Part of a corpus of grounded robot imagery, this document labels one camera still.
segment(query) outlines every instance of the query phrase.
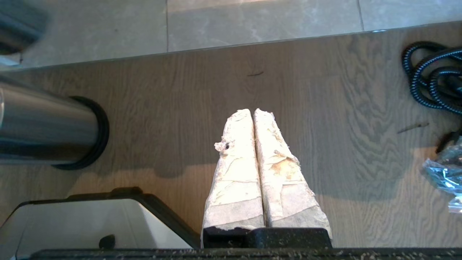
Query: black cable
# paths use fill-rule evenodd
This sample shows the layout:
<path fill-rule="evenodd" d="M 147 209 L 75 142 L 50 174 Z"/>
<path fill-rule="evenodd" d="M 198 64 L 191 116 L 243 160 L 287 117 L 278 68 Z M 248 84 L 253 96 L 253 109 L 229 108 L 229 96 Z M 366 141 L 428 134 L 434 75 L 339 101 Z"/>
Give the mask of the black cable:
<path fill-rule="evenodd" d="M 419 49 L 433 53 L 413 67 L 411 57 Z M 460 67 L 439 67 L 427 77 L 422 74 L 428 66 L 444 58 L 455 61 Z M 462 48 L 448 48 L 433 42 L 416 42 L 404 49 L 401 61 L 409 79 L 409 90 L 417 102 L 426 107 L 462 115 L 462 80 L 459 78 L 462 76 Z"/>

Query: tile floor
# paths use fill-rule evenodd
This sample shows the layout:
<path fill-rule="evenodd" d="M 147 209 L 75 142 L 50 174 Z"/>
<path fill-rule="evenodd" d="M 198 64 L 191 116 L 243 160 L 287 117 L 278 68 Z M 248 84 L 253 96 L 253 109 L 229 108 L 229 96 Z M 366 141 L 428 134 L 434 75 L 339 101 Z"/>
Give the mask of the tile floor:
<path fill-rule="evenodd" d="M 52 23 L 19 68 L 462 20 L 460 0 L 27 1 Z"/>

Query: wooden floor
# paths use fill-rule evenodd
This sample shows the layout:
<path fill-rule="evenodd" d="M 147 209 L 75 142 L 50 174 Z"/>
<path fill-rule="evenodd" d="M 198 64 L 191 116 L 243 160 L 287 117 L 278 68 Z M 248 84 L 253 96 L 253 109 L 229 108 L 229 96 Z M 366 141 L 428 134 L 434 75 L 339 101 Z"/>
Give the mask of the wooden floor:
<path fill-rule="evenodd" d="M 111 137 L 91 167 L 0 167 L 0 222 L 21 202 L 139 186 L 200 231 L 223 126 L 237 109 L 272 111 L 301 162 L 337 247 L 455 247 L 462 215 L 421 172 L 460 118 L 418 105 L 400 54 L 462 43 L 462 24 L 313 38 L 12 74 L 94 99 Z M 429 126 L 397 134 L 417 122 Z"/>

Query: clear plastic wrap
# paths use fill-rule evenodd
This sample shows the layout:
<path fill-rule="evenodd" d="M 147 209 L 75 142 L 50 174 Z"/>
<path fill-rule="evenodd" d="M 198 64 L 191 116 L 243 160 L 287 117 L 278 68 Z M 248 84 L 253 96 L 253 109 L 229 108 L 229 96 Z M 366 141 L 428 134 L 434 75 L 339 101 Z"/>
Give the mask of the clear plastic wrap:
<path fill-rule="evenodd" d="M 436 160 L 423 165 L 439 189 L 456 197 L 449 202 L 449 212 L 462 213 L 462 138 L 442 150 Z"/>

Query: black rubber ring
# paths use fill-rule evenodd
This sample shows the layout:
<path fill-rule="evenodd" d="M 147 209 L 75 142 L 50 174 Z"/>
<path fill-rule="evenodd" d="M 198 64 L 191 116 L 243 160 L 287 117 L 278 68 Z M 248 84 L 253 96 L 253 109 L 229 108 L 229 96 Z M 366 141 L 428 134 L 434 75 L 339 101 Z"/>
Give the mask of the black rubber ring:
<path fill-rule="evenodd" d="M 87 106 L 93 111 L 93 113 L 95 113 L 98 122 L 98 136 L 95 145 L 91 148 L 90 152 L 87 155 L 85 155 L 81 160 L 70 164 L 52 165 L 57 169 L 66 171 L 79 170 L 94 163 L 103 153 L 109 140 L 109 120 L 108 116 L 106 115 L 106 112 L 104 112 L 104 109 L 95 101 L 85 97 L 72 96 L 70 98 Z"/>

